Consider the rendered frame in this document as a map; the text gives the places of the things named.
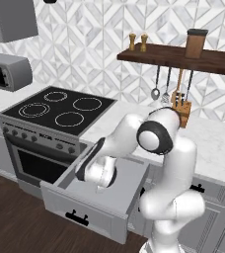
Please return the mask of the wooden knife block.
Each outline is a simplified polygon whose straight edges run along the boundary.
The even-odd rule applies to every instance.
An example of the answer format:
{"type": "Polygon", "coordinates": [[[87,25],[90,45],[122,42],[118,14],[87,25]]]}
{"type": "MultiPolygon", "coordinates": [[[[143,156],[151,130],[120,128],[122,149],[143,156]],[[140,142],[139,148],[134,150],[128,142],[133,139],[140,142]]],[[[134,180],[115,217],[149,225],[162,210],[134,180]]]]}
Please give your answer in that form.
{"type": "Polygon", "coordinates": [[[191,102],[187,100],[183,93],[175,91],[171,98],[172,108],[176,110],[181,118],[181,128],[188,124],[188,118],[191,110],[191,102]]]}

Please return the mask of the hanging steel slotted spatula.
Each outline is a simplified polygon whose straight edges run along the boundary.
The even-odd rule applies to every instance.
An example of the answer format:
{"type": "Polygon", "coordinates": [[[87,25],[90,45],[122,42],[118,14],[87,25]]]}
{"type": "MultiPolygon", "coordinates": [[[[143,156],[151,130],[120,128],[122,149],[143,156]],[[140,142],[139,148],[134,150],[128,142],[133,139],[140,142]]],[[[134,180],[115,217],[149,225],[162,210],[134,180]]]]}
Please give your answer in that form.
{"type": "Polygon", "coordinates": [[[161,98],[161,102],[162,102],[162,103],[168,103],[168,102],[169,102],[170,95],[169,95],[169,93],[168,93],[168,89],[169,89],[169,84],[170,84],[171,71],[172,71],[172,67],[169,67],[168,76],[167,76],[166,91],[165,91],[165,93],[162,95],[162,98],[161,98]]]}

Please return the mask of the hanging wooden spoon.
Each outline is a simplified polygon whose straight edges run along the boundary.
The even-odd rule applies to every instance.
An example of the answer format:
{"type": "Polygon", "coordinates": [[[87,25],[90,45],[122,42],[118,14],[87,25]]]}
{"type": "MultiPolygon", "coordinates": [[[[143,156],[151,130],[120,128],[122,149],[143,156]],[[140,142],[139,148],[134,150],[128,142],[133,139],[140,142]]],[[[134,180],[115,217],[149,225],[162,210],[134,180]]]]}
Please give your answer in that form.
{"type": "Polygon", "coordinates": [[[180,72],[179,72],[177,88],[176,88],[176,90],[173,92],[172,97],[171,97],[171,102],[172,102],[173,104],[176,103],[176,96],[177,96],[177,93],[179,92],[180,87],[181,87],[183,72],[184,72],[184,70],[181,68],[181,69],[180,69],[180,72]]]}

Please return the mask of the grey open drawer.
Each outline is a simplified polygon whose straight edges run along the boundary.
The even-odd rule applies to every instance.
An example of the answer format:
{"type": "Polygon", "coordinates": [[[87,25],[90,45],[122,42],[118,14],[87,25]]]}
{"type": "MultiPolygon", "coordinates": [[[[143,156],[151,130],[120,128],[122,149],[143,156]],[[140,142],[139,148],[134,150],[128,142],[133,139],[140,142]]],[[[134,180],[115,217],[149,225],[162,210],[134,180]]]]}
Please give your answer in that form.
{"type": "Polygon", "coordinates": [[[132,158],[119,158],[115,164],[116,178],[103,194],[96,194],[96,185],[79,181],[70,166],[54,183],[40,182],[44,206],[67,220],[65,214],[75,210],[78,216],[88,216],[85,226],[103,236],[124,244],[128,217],[148,174],[148,163],[132,158]]]}

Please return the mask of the brown jar with black lid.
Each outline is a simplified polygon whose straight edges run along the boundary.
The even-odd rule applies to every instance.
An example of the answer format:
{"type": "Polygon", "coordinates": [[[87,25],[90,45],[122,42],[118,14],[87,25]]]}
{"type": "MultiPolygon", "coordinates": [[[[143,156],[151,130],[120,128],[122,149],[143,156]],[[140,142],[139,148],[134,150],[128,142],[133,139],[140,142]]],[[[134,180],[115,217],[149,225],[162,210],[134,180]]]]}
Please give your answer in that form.
{"type": "Polygon", "coordinates": [[[186,58],[201,57],[208,30],[189,29],[187,31],[186,58]]]}

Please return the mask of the grey toaster oven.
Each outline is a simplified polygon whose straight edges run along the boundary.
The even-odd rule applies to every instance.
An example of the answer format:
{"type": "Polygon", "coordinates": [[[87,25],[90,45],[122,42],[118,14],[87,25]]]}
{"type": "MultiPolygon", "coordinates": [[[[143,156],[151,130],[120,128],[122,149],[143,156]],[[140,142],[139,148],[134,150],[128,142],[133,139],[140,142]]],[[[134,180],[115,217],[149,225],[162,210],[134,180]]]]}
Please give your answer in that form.
{"type": "Polygon", "coordinates": [[[15,92],[33,82],[33,73],[26,57],[0,53],[0,89],[15,92]]]}

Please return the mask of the grey range hood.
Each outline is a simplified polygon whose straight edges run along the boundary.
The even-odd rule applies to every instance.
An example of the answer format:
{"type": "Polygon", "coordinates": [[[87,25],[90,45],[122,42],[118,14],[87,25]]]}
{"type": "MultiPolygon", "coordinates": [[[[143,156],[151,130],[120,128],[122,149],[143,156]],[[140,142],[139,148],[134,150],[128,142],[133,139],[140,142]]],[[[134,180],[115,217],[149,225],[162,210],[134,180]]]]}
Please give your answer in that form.
{"type": "Polygon", "coordinates": [[[0,0],[0,42],[18,41],[37,35],[33,0],[0,0]]]}

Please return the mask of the hanging steel ladle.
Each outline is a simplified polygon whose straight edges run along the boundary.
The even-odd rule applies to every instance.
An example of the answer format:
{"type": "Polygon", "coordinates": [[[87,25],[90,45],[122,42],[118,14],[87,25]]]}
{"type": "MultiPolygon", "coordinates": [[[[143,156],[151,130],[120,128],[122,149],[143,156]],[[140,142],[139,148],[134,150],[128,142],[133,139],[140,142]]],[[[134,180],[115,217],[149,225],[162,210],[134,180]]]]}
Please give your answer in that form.
{"type": "Polygon", "coordinates": [[[158,89],[159,75],[160,75],[160,66],[157,66],[155,88],[151,90],[151,98],[154,101],[156,101],[160,96],[160,90],[158,89]]]}

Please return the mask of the grey cupboard drawer front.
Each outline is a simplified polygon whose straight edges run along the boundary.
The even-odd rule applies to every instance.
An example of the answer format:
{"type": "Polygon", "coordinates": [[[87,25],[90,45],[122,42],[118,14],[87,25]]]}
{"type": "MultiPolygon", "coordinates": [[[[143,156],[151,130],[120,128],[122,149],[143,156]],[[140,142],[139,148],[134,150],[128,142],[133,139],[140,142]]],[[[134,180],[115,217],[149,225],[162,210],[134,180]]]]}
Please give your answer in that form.
{"type": "Polygon", "coordinates": [[[201,194],[206,201],[225,207],[225,186],[198,178],[194,178],[191,184],[202,185],[202,187],[205,189],[205,192],[201,194]]]}

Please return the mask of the dark wooden wall shelf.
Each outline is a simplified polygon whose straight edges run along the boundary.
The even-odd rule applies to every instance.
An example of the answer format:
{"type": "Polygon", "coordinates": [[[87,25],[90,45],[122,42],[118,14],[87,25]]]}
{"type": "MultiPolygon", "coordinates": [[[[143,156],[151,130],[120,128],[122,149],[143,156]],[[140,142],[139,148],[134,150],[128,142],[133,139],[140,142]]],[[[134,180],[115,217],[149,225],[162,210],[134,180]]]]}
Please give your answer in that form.
{"type": "Polygon", "coordinates": [[[185,57],[186,50],[180,46],[148,43],[145,52],[140,46],[139,42],[134,50],[122,51],[116,59],[225,75],[225,51],[204,49],[199,59],[191,59],[185,57]]]}

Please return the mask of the wooden pepper shaker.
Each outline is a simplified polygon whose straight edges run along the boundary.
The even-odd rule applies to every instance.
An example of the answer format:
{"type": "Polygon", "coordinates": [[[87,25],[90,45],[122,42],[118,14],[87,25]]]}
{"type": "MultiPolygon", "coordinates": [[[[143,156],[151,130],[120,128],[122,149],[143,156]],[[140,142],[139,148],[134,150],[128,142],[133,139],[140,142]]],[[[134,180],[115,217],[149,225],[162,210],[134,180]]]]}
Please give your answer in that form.
{"type": "Polygon", "coordinates": [[[146,34],[141,35],[141,52],[146,52],[146,43],[147,43],[148,36],[146,34]]]}

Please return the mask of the wooden salt shaker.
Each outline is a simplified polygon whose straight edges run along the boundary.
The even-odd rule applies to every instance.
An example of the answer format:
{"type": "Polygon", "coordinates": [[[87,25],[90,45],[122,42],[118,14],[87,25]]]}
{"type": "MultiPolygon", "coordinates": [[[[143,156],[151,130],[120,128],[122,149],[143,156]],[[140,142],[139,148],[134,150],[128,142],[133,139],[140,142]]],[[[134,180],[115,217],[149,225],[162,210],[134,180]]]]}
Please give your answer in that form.
{"type": "Polygon", "coordinates": [[[136,34],[129,34],[129,50],[134,51],[136,34]]]}

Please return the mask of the steel stove with black hob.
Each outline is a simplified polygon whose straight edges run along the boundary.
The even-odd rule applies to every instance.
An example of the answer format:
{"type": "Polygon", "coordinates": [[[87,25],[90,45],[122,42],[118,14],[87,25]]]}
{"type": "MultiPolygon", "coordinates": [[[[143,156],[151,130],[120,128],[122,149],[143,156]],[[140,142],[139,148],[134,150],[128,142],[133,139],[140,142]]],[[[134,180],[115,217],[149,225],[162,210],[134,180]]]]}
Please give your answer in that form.
{"type": "MultiPolygon", "coordinates": [[[[31,97],[0,113],[0,124],[7,127],[4,133],[8,143],[27,145],[41,145],[55,150],[56,144],[63,145],[63,152],[69,147],[80,151],[81,135],[89,129],[113,104],[114,99],[85,94],[49,86],[31,97]],[[22,133],[28,135],[22,139],[22,133]]],[[[41,197],[41,189],[18,179],[20,188],[37,198],[41,197]]]]}

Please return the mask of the grey cupboard door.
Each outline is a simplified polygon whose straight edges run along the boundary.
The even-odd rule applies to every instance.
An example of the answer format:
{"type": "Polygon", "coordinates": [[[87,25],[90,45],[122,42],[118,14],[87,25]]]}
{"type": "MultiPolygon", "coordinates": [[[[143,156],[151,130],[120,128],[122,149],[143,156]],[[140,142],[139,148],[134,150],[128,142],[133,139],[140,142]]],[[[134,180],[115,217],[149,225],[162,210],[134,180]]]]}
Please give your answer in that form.
{"type": "MultiPolygon", "coordinates": [[[[148,176],[140,190],[139,196],[152,189],[162,178],[162,167],[150,164],[148,166],[148,176]]],[[[128,219],[128,230],[138,235],[148,238],[151,235],[153,222],[143,217],[139,209],[139,199],[137,199],[134,209],[128,219]]]]}
{"type": "Polygon", "coordinates": [[[204,215],[187,224],[179,242],[186,253],[214,253],[225,231],[225,204],[205,201],[204,215]]]}

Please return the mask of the hanging dark steel utensil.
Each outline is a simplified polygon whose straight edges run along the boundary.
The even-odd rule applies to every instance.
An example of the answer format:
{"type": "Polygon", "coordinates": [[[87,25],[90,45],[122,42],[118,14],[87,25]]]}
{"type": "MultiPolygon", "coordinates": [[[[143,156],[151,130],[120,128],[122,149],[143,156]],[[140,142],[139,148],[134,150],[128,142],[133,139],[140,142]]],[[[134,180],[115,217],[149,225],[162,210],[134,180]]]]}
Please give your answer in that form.
{"type": "Polygon", "coordinates": [[[186,92],[186,95],[185,95],[185,101],[188,100],[188,93],[189,93],[192,77],[193,77],[193,70],[191,70],[190,74],[189,74],[189,79],[188,79],[188,84],[187,84],[187,92],[186,92]]]}

